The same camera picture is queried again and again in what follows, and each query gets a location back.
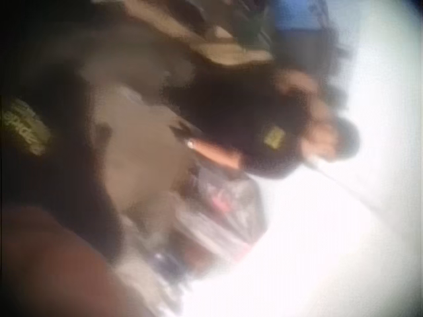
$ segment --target blurry crowd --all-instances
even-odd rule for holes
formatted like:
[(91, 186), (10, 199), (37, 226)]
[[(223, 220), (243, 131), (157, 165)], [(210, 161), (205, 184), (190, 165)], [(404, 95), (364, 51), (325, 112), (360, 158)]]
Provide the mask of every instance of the blurry crowd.
[[(245, 173), (283, 178), (300, 164), (312, 168), (321, 159), (347, 159), (360, 147), (356, 128), (338, 114), (346, 93), (329, 84), (349, 53), (338, 46), (325, 0), (15, 1), (6, 12), (5, 316), (152, 316), (110, 268), (125, 232), (102, 181), (112, 131), (93, 123), (89, 91), (94, 84), (119, 81), (144, 103), (164, 104), (177, 115), (166, 129), (202, 162), (189, 172), (195, 176), (190, 186), (222, 213), (231, 210), (227, 200), (219, 191), (202, 189), (209, 183), (213, 190), (224, 187), (212, 181), (220, 171), (226, 186), (249, 193), (226, 193), (229, 200), (245, 200), (239, 203), (244, 211), (256, 204), (247, 198), (258, 195), (245, 185)], [(179, 205), (172, 199), (170, 207), (153, 209)], [(248, 240), (253, 243), (264, 226), (251, 214), (253, 220), (243, 217), (255, 224), (254, 234), (237, 232), (246, 240), (254, 235)], [(161, 217), (157, 226), (170, 222)], [(232, 226), (241, 221), (224, 218)], [(200, 239), (188, 220), (203, 218), (184, 219)], [(225, 232), (221, 236), (227, 241)], [(231, 241), (242, 240), (239, 236)], [(190, 243), (181, 242), (180, 235), (171, 239)], [(238, 253), (245, 251), (244, 242), (233, 242)], [(216, 254), (224, 253), (222, 243), (211, 244)], [(188, 263), (203, 252), (184, 248)], [(163, 266), (168, 255), (156, 252), (151, 261)], [(166, 265), (177, 267), (171, 261)]]

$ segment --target yellow logo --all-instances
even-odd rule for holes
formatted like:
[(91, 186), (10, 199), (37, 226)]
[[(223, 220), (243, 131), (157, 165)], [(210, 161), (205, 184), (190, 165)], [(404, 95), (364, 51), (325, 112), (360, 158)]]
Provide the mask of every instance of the yellow logo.
[(264, 144), (271, 147), (274, 150), (280, 148), (281, 144), (285, 139), (285, 131), (277, 126), (272, 126), (272, 129), (264, 137)]
[(1, 112), (1, 121), (4, 127), (11, 128), (22, 137), (32, 154), (44, 153), (50, 132), (25, 102), (14, 100), (8, 110)]

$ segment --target man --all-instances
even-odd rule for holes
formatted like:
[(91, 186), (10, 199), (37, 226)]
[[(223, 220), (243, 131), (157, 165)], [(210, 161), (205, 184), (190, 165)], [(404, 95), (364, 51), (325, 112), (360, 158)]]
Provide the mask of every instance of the man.
[(182, 116), (204, 134), (172, 128), (176, 137), (222, 166), (269, 178), (283, 177), (315, 156), (354, 155), (356, 128), (337, 118), (313, 89), (275, 84), (279, 72), (271, 68), (216, 71), (168, 91), (184, 109)]
[(285, 64), (327, 80), (336, 45), (325, 0), (271, 0), (274, 56)]

